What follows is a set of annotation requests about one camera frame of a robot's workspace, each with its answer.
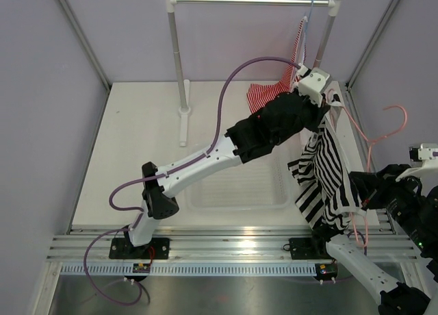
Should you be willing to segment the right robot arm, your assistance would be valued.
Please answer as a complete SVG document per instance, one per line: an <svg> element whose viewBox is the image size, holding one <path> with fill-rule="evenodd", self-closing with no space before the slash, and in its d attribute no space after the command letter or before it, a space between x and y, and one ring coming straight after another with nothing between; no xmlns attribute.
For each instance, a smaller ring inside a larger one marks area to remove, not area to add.
<svg viewBox="0 0 438 315"><path fill-rule="evenodd" d="M437 189L422 193L422 178L436 172L437 166L432 164L391 164L377 173L352 173L363 207L385 210L402 229L401 236L387 242L372 239L373 255L366 255L347 234L328 226L312 233L312 253L343 265L373 297L379 314L437 313L436 295L430 297L378 266L380 262L403 263L421 257L428 260L427 269L437 276Z"/></svg>

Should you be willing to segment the black white striped tank top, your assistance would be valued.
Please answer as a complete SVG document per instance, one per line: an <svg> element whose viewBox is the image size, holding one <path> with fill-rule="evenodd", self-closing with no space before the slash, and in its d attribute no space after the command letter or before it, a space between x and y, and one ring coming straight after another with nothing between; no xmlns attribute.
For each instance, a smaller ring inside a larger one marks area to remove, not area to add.
<svg viewBox="0 0 438 315"><path fill-rule="evenodd" d="M311 228L327 224L344 231L351 214L366 215L327 114L288 170L298 183L296 207Z"/></svg>

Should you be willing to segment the pink wire hanger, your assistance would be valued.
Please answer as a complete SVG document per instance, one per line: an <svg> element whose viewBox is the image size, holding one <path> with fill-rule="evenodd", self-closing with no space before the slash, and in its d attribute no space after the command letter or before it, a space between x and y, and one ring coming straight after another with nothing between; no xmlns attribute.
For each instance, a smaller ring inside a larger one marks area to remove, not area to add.
<svg viewBox="0 0 438 315"><path fill-rule="evenodd" d="M378 144L379 142L381 142L385 139L388 139L390 136L393 136L393 135L400 133L406 127L407 121L408 121L407 111L401 105L390 105L390 106L383 108L383 111L392 110L392 109L400 110L402 113L402 124L394 131L391 131L391 132L384 134L382 136L379 136L377 138L371 139L365 135L362 128L360 128L359 123L353 118L352 114L348 111L346 106L342 105L340 100L335 99L335 95L336 95L335 89L329 88L329 90L326 92L327 103L334 106L338 112L344 111L346 113L346 116L348 117L348 120L350 121L350 123L353 124L356 131L359 133L359 135L362 137L362 139L367 143L368 152L367 152L367 157L366 157L366 171L369 173L370 169L371 169L372 150L373 150L374 146L376 144ZM359 242L359 231L357 230L357 226L355 223L355 215L352 212L350 213L350 219L351 219L351 223L352 223L352 227L353 227L353 234L355 235L355 239L356 239L357 244L360 247L362 247L363 249L366 248L368 246L368 242L369 242L369 227L368 227L367 216L366 215L363 216L363 222L365 225L365 235L364 235L364 239L363 239L362 243Z"/></svg>

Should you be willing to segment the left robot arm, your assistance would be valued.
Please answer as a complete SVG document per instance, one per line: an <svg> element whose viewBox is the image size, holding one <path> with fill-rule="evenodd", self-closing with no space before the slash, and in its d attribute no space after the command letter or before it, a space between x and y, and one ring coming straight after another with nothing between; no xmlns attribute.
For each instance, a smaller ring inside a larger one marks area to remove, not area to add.
<svg viewBox="0 0 438 315"><path fill-rule="evenodd" d="M142 166L142 201L135 221L122 229L127 259L149 254L153 232L160 221L179 211L176 196L188 186L218 171L239 166L265 155L303 129L314 131L329 106L325 94L314 101L298 91L282 92L248 118L215 137L212 145L180 162L158 167Z"/></svg>

